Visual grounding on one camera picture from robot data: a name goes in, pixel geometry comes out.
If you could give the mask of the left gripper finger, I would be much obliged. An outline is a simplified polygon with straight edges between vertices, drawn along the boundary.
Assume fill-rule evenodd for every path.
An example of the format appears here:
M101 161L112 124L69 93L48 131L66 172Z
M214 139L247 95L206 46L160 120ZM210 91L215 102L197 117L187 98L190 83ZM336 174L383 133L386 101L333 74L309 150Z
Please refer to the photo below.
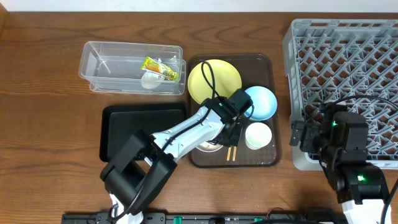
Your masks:
M232 132L232 125L226 124L225 127L219 133L219 135L217 135L217 137L214 138L215 143L220 145L230 145L231 132Z
M230 145L224 145L224 146L238 146L239 139L241 136L242 132L242 124L241 121L237 121L232 125L232 132L231 132L231 139L230 139Z

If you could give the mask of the wooden chopstick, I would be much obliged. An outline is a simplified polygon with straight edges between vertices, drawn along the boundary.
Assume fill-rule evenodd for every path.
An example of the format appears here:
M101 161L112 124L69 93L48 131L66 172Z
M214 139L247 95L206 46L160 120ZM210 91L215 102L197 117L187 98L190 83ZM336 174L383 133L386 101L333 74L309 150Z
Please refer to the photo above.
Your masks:
M235 160L236 160L236 151L237 151L237 147L234 146L234 147L233 147L233 158L232 158L232 161L235 161Z
M228 148L228 153L227 153L227 157L226 157L226 160L227 160L227 161L229 161L229 160L230 160L230 157L231 157L231 148L232 148L232 146L230 146L230 147Z

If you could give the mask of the pink bowl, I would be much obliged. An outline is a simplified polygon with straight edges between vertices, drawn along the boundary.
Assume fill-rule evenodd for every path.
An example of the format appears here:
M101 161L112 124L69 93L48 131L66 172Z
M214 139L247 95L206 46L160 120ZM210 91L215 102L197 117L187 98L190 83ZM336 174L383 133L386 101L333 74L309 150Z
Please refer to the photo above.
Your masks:
M220 144L213 144L211 142L203 142L198 145L196 148L202 152L215 152L221 149L223 146Z

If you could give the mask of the white cup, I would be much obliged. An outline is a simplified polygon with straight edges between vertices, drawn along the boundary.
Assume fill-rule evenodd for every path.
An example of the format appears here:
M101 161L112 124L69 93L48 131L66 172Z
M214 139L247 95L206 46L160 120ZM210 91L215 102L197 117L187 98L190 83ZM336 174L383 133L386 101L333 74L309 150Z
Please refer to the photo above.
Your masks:
M272 131L264 123L252 123L245 130L246 146L252 150L258 150L267 146L272 140Z

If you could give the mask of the light blue bowl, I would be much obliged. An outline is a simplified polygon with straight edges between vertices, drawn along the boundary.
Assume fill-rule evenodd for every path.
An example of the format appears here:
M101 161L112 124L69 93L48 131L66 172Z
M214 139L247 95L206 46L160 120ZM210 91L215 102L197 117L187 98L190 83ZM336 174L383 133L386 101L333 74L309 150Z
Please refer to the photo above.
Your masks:
M270 89L263 86L252 86L245 90L251 97L251 106L244 113L251 121L264 121L271 118L277 110L277 99Z

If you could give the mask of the green snack wrapper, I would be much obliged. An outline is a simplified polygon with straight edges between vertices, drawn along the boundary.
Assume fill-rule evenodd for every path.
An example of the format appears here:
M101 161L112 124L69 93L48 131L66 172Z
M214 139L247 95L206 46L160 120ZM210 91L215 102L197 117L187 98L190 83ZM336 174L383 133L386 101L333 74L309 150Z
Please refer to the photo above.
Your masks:
M141 70L154 72L168 80L175 81L179 77L178 72L172 70L169 66L158 62L150 57L146 57L140 66Z

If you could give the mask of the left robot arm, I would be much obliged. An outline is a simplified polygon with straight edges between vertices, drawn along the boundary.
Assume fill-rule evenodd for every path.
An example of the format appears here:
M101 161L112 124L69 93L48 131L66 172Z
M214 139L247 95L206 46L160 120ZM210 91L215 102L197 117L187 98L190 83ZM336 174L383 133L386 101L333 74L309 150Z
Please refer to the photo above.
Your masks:
M200 144L231 132L252 106L242 89L229 98L213 95L189 119L162 132L131 135L100 173L113 205L110 223L140 223L141 212L164 188L177 161Z

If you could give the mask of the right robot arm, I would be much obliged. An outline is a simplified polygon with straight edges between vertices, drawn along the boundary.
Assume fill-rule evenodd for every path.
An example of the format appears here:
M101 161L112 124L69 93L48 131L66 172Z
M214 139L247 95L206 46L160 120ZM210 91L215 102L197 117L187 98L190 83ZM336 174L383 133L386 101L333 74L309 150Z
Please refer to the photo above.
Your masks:
M348 223L391 223L391 199L383 171L367 161L369 127L345 105L327 103L320 124L294 120L290 145L318 162Z

